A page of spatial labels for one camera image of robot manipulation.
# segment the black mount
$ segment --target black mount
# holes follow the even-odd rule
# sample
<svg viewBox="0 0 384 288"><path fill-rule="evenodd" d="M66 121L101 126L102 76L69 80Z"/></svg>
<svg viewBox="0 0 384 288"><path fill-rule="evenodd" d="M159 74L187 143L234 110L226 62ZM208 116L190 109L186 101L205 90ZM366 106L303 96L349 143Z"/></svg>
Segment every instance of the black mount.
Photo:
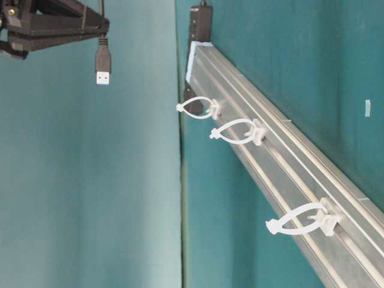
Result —
<svg viewBox="0 0 384 288"><path fill-rule="evenodd" d="M202 4L201 6L192 6L190 10L190 33L188 39L188 55L190 54L191 42L210 42L212 26L212 6ZM196 94L191 86L185 81L184 101L195 97ZM203 104L200 101L194 101L186 105L185 109L193 114L203 113Z"/></svg>
<svg viewBox="0 0 384 288"><path fill-rule="evenodd" d="M77 0L0 0L0 53L25 59L28 52L100 38L109 20Z"/></svg>

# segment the black cable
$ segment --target black cable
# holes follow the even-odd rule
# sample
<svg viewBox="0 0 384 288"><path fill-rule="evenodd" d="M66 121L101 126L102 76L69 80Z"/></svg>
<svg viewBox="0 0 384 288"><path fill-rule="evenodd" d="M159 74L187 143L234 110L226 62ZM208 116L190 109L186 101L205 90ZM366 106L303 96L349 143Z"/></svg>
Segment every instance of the black cable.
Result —
<svg viewBox="0 0 384 288"><path fill-rule="evenodd" d="M98 0L98 12L104 17L104 0Z"/></svg>
<svg viewBox="0 0 384 288"><path fill-rule="evenodd" d="M104 17L104 0L98 0L99 13ZM98 40L96 52L96 81L99 85L109 85L112 72L112 57L108 49L108 38L103 34Z"/></svg>

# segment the black bracket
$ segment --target black bracket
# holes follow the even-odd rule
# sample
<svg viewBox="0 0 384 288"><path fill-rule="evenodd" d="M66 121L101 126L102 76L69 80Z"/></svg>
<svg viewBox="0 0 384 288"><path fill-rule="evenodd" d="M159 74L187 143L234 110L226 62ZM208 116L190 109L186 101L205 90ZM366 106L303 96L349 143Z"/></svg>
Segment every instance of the black bracket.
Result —
<svg viewBox="0 0 384 288"><path fill-rule="evenodd" d="M109 20L77 0L0 0L0 52L25 59L28 52L99 38Z"/></svg>
<svg viewBox="0 0 384 288"><path fill-rule="evenodd" d="M201 5L192 6L190 10L190 30L188 39L188 55L190 54L191 42L210 42L212 28L212 6ZM195 97L196 94L191 86L185 81L184 101ZM194 101L186 105L185 109L193 114L203 113L203 104L200 101Z"/></svg>

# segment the white plastic clip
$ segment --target white plastic clip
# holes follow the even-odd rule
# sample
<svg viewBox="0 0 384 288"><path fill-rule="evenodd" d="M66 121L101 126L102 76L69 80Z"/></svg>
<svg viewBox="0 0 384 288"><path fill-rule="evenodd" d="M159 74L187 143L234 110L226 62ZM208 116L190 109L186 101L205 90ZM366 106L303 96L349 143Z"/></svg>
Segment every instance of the white plastic clip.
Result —
<svg viewBox="0 0 384 288"><path fill-rule="evenodd" d="M321 228L323 233L326 236L333 236L335 226L338 222L340 222L341 217L337 214L329 214L326 206L329 206L329 202L327 198L322 198L320 203L308 203L304 204L296 209L288 212L285 216L280 218L279 220L272 219L271 221L267 221L265 224L268 230L274 235L276 233L282 233L286 235L303 235L306 233L310 233L318 228ZM297 217L298 215L308 212L309 210L318 209L318 212L314 216L309 216L308 219L314 219L314 222L297 229L286 229L283 228L285 224L289 221Z"/></svg>
<svg viewBox="0 0 384 288"><path fill-rule="evenodd" d="M240 123L251 125L251 130L244 134L244 136L247 136L247 138L243 140L232 140L221 134L221 132L223 132L225 129ZM221 126L219 129L214 128L211 131L211 135L209 135L209 138L211 139L222 138L226 142L235 144L235 145L243 145L253 141L256 146L260 146L262 144L262 140L264 139L266 132L267 132L267 129L263 125L261 125L260 121L258 121L257 119L254 119L253 121L249 119L237 119L237 120L228 122L227 124Z"/></svg>
<svg viewBox="0 0 384 288"><path fill-rule="evenodd" d="M205 100L205 101L208 101L210 103L209 108L206 110L206 113L207 113L206 115L197 116L197 115L194 115L194 114L192 114L192 113L190 113L184 109L184 106L186 106L186 105L188 105L194 101L198 101L198 100ZM203 96L193 97L182 104L180 104L180 103L177 104L176 110L179 111L180 113L185 112L188 116L195 118L195 119L200 119L200 120L201 119L208 119L209 117L212 117L213 120L216 120L220 114L220 106L217 103L216 99L209 99L208 97L203 97Z"/></svg>

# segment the usb connector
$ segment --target usb connector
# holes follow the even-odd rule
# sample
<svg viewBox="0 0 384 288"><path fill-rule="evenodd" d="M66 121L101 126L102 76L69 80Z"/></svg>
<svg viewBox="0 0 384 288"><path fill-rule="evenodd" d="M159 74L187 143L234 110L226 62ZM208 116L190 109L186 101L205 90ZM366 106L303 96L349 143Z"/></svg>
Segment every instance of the usb connector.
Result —
<svg viewBox="0 0 384 288"><path fill-rule="evenodd" d="M96 83L109 85L109 77L112 72L112 57L108 49L108 38L99 39L96 53Z"/></svg>

